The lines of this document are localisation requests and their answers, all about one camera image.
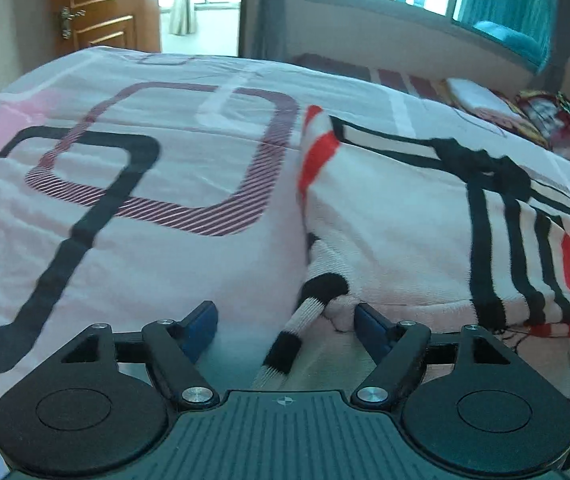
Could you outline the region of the striped white red black garment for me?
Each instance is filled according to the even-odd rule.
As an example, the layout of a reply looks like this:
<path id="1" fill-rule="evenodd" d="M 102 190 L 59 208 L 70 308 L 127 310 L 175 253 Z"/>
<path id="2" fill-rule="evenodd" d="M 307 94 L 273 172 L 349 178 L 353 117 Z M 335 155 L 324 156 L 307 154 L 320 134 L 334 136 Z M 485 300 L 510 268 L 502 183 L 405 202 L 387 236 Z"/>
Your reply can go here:
<path id="1" fill-rule="evenodd" d="M 367 370 L 355 307 L 369 304 L 436 334 L 485 328 L 570 401 L 568 188 L 506 156 L 315 105 L 300 153 L 308 264 L 259 388 L 353 386 Z"/>

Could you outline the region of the teal curtain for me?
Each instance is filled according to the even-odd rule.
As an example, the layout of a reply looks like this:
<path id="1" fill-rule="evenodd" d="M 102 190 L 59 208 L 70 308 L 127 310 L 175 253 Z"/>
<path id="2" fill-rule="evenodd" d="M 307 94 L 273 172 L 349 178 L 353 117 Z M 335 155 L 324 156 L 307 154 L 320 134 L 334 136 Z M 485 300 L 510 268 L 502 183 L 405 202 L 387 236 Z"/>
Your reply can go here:
<path id="1" fill-rule="evenodd" d="M 550 0 L 457 0 L 454 20 L 511 50 L 530 70 L 542 65 L 550 45 Z"/>

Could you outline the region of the folded white red blanket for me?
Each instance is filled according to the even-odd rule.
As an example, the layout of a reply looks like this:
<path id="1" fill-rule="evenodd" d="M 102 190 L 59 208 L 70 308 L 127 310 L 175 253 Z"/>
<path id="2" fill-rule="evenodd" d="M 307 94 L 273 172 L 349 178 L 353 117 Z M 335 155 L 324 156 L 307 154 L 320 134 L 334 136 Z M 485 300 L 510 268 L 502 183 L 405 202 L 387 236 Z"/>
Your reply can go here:
<path id="1" fill-rule="evenodd" d="M 548 148 L 548 142 L 541 131 L 503 93 L 462 78 L 445 79 L 444 85 L 451 100 L 469 115 L 491 122 L 494 126 L 516 134 L 541 148 Z"/>

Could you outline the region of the striped bed sheet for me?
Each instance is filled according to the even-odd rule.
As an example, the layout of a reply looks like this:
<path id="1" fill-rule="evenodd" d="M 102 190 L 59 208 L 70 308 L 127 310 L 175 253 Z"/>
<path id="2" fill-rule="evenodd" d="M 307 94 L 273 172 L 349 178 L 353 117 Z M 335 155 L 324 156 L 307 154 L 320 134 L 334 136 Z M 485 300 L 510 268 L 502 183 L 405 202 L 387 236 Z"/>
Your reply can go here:
<path id="1" fill-rule="evenodd" d="M 443 80 L 430 80 L 396 70 L 388 70 L 388 68 L 341 62 L 312 53 L 294 56 L 291 59 L 291 64 L 323 73 L 370 81 L 372 84 L 381 84 L 410 96 L 416 96 L 419 99 L 440 102 L 449 106 L 454 105 L 451 94 Z"/>

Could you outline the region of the patterned red pillow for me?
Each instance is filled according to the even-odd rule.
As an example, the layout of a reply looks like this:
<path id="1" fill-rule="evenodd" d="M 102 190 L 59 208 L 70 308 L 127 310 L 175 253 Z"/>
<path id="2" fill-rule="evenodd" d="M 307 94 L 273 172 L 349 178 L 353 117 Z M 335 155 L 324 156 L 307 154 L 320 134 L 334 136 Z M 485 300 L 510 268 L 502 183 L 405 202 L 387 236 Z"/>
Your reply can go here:
<path id="1" fill-rule="evenodd" d="M 550 150 L 570 160 L 570 102 L 562 92 L 520 91 L 516 104 L 547 140 Z"/>

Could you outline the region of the white sheer curtain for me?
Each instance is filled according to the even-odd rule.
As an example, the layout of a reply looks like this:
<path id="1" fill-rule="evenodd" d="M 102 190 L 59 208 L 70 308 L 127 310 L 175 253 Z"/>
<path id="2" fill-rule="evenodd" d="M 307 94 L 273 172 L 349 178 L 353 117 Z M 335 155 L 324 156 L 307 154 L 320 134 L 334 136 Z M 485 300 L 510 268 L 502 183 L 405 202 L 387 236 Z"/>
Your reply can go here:
<path id="1" fill-rule="evenodd" d="M 195 34 L 196 29 L 194 0 L 173 0 L 169 22 L 171 35 L 189 36 Z"/>

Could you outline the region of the grey curtain left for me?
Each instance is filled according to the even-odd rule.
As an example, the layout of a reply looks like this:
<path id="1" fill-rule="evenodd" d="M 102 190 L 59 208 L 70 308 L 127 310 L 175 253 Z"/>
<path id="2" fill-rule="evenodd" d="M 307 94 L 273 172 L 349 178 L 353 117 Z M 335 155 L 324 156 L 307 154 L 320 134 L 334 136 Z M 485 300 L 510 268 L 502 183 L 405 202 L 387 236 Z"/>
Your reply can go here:
<path id="1" fill-rule="evenodd" d="M 287 57 L 286 0 L 241 0 L 238 56 L 283 62 Z"/>

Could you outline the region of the wooden door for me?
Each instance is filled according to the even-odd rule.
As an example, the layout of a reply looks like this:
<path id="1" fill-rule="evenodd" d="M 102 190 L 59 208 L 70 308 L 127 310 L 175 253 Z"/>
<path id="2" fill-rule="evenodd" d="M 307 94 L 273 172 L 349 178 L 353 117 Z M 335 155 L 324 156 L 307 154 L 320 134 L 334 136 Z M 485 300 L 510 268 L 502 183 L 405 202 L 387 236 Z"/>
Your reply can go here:
<path id="1" fill-rule="evenodd" d="M 56 25 L 56 52 L 66 55 L 92 47 L 115 47 L 143 52 L 160 51 L 158 0 L 50 0 Z M 84 9 L 72 21 L 72 38 L 60 31 L 61 8 Z"/>

